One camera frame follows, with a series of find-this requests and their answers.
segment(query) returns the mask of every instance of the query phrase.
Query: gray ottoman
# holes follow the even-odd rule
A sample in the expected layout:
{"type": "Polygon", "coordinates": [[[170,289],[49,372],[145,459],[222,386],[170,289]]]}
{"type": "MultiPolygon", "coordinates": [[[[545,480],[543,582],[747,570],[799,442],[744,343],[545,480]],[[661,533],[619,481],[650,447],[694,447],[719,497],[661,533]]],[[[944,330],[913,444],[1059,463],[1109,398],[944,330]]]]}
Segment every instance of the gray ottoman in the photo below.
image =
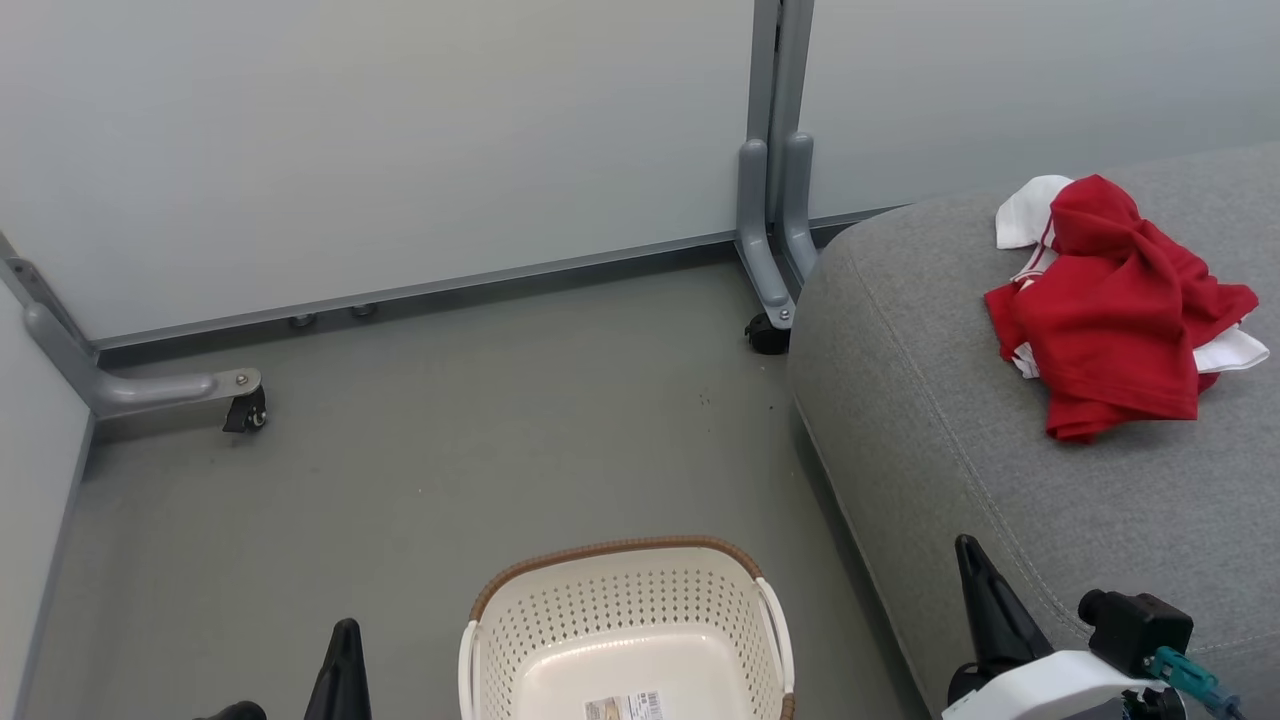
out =
{"type": "MultiPolygon", "coordinates": [[[[1280,143],[1103,174],[1249,284],[1247,329],[1280,348],[1280,143]]],[[[796,401],[916,684],[938,712],[973,660],[952,550],[969,533],[1055,647],[1084,647],[1091,588],[1149,592],[1196,619],[1189,655],[1245,714],[1280,717],[1280,357],[1225,375],[1198,421],[1048,439],[1047,392],[997,356],[982,300],[1025,261],[995,249],[1016,187],[850,228],[796,310],[796,401]]]]}

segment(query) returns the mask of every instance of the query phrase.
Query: gray metal bracket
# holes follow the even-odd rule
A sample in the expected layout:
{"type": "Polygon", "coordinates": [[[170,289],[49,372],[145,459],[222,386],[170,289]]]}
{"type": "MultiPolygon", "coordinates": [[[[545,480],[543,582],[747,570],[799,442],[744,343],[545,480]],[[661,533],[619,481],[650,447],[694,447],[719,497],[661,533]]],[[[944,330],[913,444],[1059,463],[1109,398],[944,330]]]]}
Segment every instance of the gray metal bracket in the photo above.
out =
{"type": "Polygon", "coordinates": [[[769,324],[782,331],[791,328],[795,304],[769,251],[764,224],[768,177],[769,146],[763,140],[746,141],[737,154],[737,238],[733,245],[764,305],[769,324]]]}
{"type": "Polygon", "coordinates": [[[782,254],[796,281],[804,286],[818,263],[818,249],[809,234],[809,173],[813,168],[813,136],[791,133],[782,155],[782,254]]]}
{"type": "Polygon", "coordinates": [[[256,430],[266,421],[262,374],[253,368],[220,373],[120,378],[97,366],[96,355],[70,314],[29,260],[20,258],[0,234],[0,279],[22,304],[27,334],[44,350],[72,389],[99,419],[237,398],[229,432],[256,430]]]}

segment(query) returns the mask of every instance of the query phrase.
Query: gray floor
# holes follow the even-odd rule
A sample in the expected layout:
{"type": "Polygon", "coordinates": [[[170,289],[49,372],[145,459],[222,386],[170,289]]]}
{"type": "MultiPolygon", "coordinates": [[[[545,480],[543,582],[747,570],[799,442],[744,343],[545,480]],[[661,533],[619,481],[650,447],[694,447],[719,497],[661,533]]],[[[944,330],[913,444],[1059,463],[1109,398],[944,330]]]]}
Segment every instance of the gray floor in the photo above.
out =
{"type": "Polygon", "coordinates": [[[736,263],[456,304],[143,368],[261,368],[270,425],[100,443],[76,502],[32,719],[301,717],[360,620],[378,717],[456,717],[481,585],[525,557],[709,533],[791,624],[804,719],[925,712],[797,430],[751,354],[736,263]]]}

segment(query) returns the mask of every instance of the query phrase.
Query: white board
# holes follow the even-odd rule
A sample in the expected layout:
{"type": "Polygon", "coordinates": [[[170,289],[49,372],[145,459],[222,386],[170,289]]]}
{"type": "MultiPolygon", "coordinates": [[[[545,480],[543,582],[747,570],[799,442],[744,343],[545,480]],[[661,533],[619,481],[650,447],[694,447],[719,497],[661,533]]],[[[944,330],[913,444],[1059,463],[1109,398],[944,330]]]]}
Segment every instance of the white board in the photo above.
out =
{"type": "Polygon", "coordinates": [[[733,228],[749,0],[8,0],[0,227],[91,340],[733,228]]]}
{"type": "Polygon", "coordinates": [[[809,213],[1280,138],[1272,0],[813,0],[809,213]]]}
{"type": "Polygon", "coordinates": [[[88,409],[27,337],[0,284],[0,719],[18,694],[78,482],[88,409]]]}

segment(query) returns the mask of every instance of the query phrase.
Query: teal cable connector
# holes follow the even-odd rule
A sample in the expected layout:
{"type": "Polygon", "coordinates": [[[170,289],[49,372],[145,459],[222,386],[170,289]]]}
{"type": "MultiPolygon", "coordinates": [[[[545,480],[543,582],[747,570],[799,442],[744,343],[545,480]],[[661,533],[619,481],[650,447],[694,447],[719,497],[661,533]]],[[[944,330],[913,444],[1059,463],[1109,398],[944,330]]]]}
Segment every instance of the teal cable connector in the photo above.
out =
{"type": "Polygon", "coordinates": [[[1240,715],[1239,696],[1219,687],[1217,676],[1192,662],[1171,647],[1161,647],[1147,665],[1151,675],[1169,687],[1198,700],[1215,720],[1235,720],[1240,715]]]}

